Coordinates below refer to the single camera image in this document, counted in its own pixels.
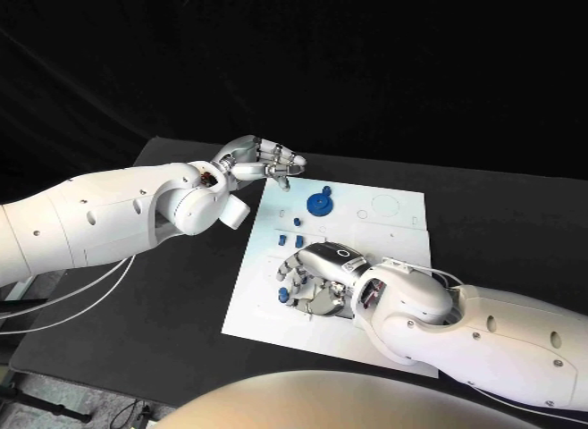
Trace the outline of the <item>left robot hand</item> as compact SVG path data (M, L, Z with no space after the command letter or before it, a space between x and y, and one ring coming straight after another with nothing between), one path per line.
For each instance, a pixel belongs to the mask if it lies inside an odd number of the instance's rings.
M212 164L227 176L231 190L243 189L254 181L273 179L289 191L289 178L305 172L307 160L274 141L247 135L224 145Z

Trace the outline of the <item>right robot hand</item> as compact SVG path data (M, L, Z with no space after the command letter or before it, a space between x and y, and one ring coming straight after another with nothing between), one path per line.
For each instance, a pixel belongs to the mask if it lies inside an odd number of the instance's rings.
M343 313L354 297L355 283L372 265L358 250L336 242L318 242L283 262L276 280L289 280L279 301L307 315Z

